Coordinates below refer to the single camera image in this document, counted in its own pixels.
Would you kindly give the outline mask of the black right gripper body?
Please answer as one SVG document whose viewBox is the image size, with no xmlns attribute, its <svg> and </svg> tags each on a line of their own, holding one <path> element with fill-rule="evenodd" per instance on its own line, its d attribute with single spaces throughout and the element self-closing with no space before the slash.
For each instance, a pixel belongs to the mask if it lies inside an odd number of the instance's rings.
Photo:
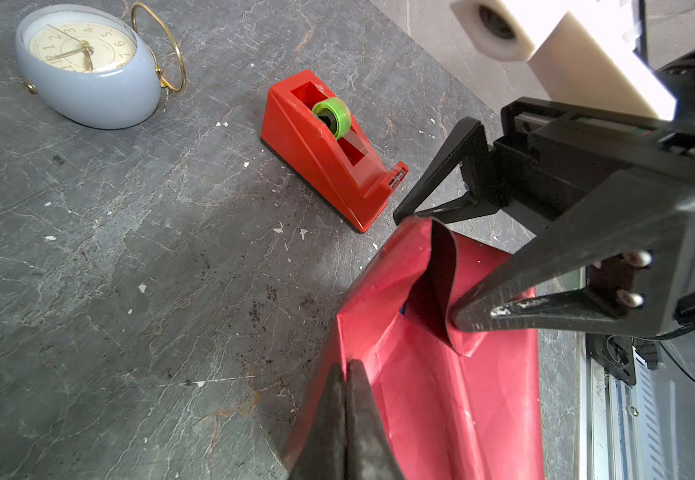
<svg viewBox="0 0 695 480">
<path fill-rule="evenodd" d="M 537 237 L 616 173 L 647 173 L 695 185 L 695 50 L 657 74 L 677 96 L 677 118 L 650 120 L 523 98 L 503 108 L 495 142 L 499 184 L 537 213 Z M 695 270 L 673 312 L 679 335 L 695 328 Z"/>
</svg>

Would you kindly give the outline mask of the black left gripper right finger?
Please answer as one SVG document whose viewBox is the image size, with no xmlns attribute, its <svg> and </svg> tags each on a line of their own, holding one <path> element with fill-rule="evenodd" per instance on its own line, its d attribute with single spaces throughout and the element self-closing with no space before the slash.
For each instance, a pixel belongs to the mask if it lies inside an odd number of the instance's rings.
<svg viewBox="0 0 695 480">
<path fill-rule="evenodd" d="M 347 364 L 347 479 L 403 479 L 387 441 L 365 365 Z"/>
</svg>

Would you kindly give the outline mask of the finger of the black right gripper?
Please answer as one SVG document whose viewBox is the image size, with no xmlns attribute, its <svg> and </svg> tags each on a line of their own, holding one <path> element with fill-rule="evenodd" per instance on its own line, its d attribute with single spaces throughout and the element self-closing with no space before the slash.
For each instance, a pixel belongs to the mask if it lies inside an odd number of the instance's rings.
<svg viewBox="0 0 695 480">
<path fill-rule="evenodd" d="M 695 270 L 695 185 L 616 173 L 452 308 L 467 332 L 665 334 Z"/>
<path fill-rule="evenodd" d="M 461 168 L 467 191 L 459 198 L 421 210 L 419 206 L 457 167 Z M 393 221 L 401 224 L 405 218 L 419 216 L 451 224 L 490 216 L 499 210 L 499 175 L 485 127 L 481 121 L 465 117 L 455 124 L 425 173 L 395 208 Z"/>
</svg>

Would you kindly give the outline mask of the dark red wrapping paper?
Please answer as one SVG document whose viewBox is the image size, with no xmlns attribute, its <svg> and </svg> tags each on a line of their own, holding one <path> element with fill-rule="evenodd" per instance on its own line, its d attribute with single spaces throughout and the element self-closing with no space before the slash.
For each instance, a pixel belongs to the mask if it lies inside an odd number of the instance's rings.
<svg viewBox="0 0 695 480">
<path fill-rule="evenodd" d="M 467 333 L 451 308 L 507 253 L 410 217 L 351 284 L 287 442 L 293 469 L 329 370 L 365 365 L 403 479 L 541 479 L 537 332 Z"/>
</svg>

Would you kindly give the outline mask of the red tape dispenser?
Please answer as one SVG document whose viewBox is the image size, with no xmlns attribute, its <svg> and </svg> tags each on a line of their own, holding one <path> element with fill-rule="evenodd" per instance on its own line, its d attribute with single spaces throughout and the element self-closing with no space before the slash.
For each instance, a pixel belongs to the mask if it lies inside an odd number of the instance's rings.
<svg viewBox="0 0 695 480">
<path fill-rule="evenodd" d="M 403 162 L 385 167 L 345 101 L 311 70 L 269 89 L 261 140 L 361 233 L 409 173 Z"/>
</svg>

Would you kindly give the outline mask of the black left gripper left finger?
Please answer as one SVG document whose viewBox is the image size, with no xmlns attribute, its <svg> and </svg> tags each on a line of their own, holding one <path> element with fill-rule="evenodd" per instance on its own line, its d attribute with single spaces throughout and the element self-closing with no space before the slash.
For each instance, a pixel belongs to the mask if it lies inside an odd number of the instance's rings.
<svg viewBox="0 0 695 480">
<path fill-rule="evenodd" d="M 343 370 L 333 364 L 290 479 L 340 480 L 346 476 L 346 392 Z"/>
</svg>

